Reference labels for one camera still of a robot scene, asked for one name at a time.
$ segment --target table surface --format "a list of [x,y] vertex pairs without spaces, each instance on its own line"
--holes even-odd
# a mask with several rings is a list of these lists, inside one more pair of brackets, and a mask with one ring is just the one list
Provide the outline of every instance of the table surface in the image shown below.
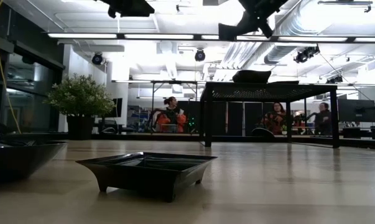
[[201,100],[212,95],[213,101],[293,102],[336,89],[334,85],[207,82]]

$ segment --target person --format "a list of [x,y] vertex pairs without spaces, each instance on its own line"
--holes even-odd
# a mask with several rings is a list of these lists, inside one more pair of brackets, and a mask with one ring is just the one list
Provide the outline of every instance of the person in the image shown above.
[[285,122],[285,110],[279,102],[273,103],[273,110],[268,112],[263,120],[267,130],[273,134],[282,134],[282,127]]
[[319,113],[315,114],[314,127],[315,134],[331,135],[331,112],[328,103],[320,103]]
[[183,126],[186,122],[186,116],[183,114],[183,110],[177,106],[177,100],[171,96],[164,100],[164,105],[168,105],[164,112],[159,114],[157,118],[157,124],[160,126],[160,132],[171,132],[170,126],[163,124],[175,124],[177,125],[177,132],[183,132]]

